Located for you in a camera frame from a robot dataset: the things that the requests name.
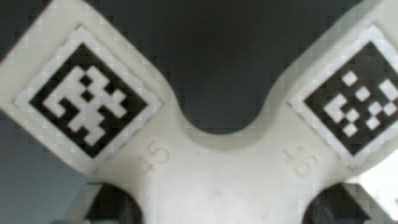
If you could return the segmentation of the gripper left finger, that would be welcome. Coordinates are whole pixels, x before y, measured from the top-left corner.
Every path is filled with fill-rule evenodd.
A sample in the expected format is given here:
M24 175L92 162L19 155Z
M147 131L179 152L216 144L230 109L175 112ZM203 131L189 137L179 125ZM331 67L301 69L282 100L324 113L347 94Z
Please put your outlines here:
M127 193L109 184L88 182L58 224L141 224L141 212Z

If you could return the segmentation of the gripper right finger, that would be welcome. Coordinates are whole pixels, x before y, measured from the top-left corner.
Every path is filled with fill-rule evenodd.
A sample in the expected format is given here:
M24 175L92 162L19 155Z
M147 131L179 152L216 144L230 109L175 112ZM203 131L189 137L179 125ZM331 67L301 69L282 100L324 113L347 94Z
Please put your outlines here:
M398 224L358 184L339 183L315 195L299 224Z

